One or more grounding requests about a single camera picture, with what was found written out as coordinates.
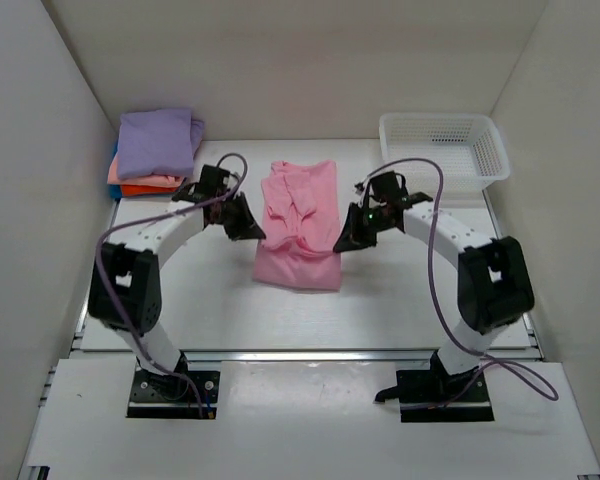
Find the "pink t-shirt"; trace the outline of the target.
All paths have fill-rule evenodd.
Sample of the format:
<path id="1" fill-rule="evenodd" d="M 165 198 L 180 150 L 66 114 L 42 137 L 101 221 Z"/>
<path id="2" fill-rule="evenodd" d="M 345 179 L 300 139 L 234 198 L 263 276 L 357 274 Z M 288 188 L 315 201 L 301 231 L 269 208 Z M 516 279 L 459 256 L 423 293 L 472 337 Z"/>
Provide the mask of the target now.
<path id="1" fill-rule="evenodd" d="M 261 190 L 266 238 L 257 246 L 252 278 L 288 289 L 338 291 L 341 257 L 333 251 L 341 233 L 336 164 L 274 162 Z"/>

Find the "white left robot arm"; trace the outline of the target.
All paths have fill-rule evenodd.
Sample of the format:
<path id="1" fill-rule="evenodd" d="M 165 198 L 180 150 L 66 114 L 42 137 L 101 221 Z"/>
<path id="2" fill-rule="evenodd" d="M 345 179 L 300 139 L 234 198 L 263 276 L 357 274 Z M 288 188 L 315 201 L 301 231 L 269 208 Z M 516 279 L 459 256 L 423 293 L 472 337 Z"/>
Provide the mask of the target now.
<path id="1" fill-rule="evenodd" d="M 234 157 L 242 162 L 240 174 L 205 164 L 161 213 L 114 226 L 96 243 L 88 313 L 127 344 L 168 398 L 186 392 L 189 373 L 184 354 L 160 325 L 161 269 L 209 226 L 221 226 L 232 241 L 265 238 L 241 191 L 246 159 Z"/>

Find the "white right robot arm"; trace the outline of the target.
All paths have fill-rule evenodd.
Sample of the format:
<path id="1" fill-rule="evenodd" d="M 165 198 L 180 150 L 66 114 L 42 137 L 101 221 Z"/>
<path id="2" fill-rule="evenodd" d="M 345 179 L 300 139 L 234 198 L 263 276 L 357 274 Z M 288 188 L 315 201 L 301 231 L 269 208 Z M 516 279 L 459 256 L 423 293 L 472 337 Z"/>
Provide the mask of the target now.
<path id="1" fill-rule="evenodd" d="M 334 252 L 376 246 L 379 233 L 396 229 L 427 246 L 429 290 L 436 290 L 434 258 L 457 273 L 455 327 L 430 359 L 429 391 L 451 400 L 469 384 L 495 339 L 530 311 L 535 298 L 520 243 L 481 234 L 440 207 L 438 195 L 411 193 L 403 175 L 389 171 L 355 187 L 360 199 L 349 206 Z"/>

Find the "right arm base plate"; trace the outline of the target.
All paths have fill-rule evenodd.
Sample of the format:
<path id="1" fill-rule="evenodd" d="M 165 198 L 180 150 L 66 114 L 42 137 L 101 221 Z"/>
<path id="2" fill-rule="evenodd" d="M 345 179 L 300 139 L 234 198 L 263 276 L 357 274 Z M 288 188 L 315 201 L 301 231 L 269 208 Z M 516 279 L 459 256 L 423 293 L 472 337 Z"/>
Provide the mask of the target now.
<path id="1" fill-rule="evenodd" d="M 481 373 L 468 386 L 444 392 L 430 370 L 398 370 L 396 385 L 380 390 L 374 402 L 399 401 L 402 423 L 484 423 L 495 416 Z"/>

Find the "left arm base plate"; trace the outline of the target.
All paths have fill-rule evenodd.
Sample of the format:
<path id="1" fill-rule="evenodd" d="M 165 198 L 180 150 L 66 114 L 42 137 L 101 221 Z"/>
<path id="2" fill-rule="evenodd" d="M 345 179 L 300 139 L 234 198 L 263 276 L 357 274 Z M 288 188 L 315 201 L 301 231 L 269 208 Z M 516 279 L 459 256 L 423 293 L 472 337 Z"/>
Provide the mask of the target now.
<path id="1" fill-rule="evenodd" d="M 132 419 L 214 420 L 217 417 L 221 372 L 188 369 L 190 383 L 161 376 L 137 366 L 131 384 L 126 416 Z"/>

